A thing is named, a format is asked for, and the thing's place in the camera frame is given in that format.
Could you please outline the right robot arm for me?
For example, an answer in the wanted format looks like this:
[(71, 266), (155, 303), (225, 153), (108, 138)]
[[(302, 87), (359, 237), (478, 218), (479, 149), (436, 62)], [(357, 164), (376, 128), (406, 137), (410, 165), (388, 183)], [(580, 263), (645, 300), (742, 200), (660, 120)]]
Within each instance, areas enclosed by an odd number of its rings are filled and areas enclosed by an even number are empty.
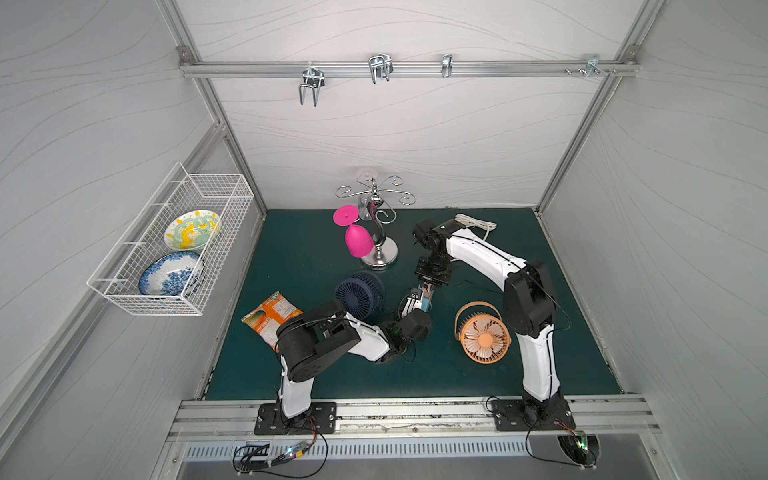
[(546, 265), (528, 262), (491, 245), (456, 219), (440, 225), (423, 220), (412, 234), (429, 251), (416, 267), (422, 283), (433, 287), (448, 284), (453, 263), (459, 261), (500, 289), (500, 319), (512, 328), (520, 349), (524, 406), (538, 418), (561, 406), (564, 399), (553, 347), (557, 302)]

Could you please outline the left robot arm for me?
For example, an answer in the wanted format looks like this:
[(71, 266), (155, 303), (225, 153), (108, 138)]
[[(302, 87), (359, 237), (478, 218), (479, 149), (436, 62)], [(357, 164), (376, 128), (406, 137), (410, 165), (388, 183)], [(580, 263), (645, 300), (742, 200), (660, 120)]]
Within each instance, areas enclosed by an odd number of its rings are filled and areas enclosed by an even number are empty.
[(315, 377), (347, 354), (372, 363), (388, 363), (426, 338), (432, 320), (415, 309), (382, 325), (354, 317), (337, 299), (285, 322), (277, 331), (281, 364), (278, 405), (284, 419), (306, 414), (311, 407)]

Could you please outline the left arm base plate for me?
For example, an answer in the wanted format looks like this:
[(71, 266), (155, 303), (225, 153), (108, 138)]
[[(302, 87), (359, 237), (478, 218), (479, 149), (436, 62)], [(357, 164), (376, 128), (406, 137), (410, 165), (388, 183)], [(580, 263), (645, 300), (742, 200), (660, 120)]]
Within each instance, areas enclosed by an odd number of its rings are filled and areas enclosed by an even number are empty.
[(257, 436), (332, 434), (336, 429), (337, 404), (313, 402), (310, 408), (288, 418), (276, 402), (262, 404), (258, 409), (253, 433)]

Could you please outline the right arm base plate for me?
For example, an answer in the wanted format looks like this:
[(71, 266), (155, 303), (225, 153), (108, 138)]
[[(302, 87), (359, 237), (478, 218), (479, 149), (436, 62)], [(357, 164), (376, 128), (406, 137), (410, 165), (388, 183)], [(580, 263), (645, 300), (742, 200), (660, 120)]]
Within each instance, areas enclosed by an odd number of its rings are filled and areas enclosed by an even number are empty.
[(501, 399), (489, 397), (485, 408), (491, 414), (495, 429), (502, 432), (575, 431), (575, 418), (562, 396), (540, 402), (533, 398)]

